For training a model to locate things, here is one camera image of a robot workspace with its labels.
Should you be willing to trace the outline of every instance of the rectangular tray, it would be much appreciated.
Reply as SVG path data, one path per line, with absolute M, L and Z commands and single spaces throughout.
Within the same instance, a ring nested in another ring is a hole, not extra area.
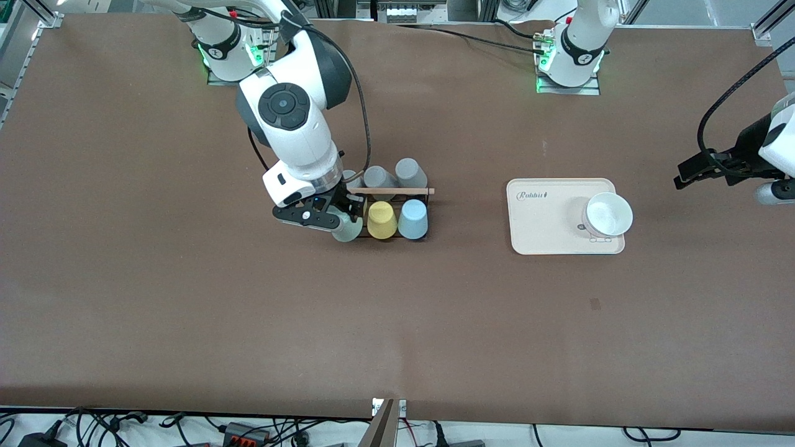
M 624 236 L 597 238 L 582 224 L 583 209 L 606 178 L 517 178 L 508 182 L 510 242 L 520 255 L 616 255 Z

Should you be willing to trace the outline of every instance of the green object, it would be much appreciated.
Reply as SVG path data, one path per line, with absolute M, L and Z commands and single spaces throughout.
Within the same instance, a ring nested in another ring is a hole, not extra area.
M 8 23 L 11 10 L 14 9 L 15 0 L 0 0 L 0 23 Z

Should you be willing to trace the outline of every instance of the brown table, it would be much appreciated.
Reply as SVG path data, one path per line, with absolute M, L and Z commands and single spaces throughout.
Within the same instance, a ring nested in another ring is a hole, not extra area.
M 373 162 L 415 157 L 436 187 L 427 240 L 278 223 L 235 90 L 204 85 L 184 25 L 68 16 L 0 134 L 2 403 L 366 417 L 394 396 L 411 418 L 795 430 L 795 208 L 757 205 L 757 181 L 671 180 L 770 49 L 618 29 L 600 97 L 538 95 L 524 54 L 321 27 L 360 71 Z M 784 94 L 771 65 L 708 142 Z M 326 116 L 358 168 L 355 91 Z M 636 215 L 625 251 L 516 255 L 516 177 L 611 179 Z

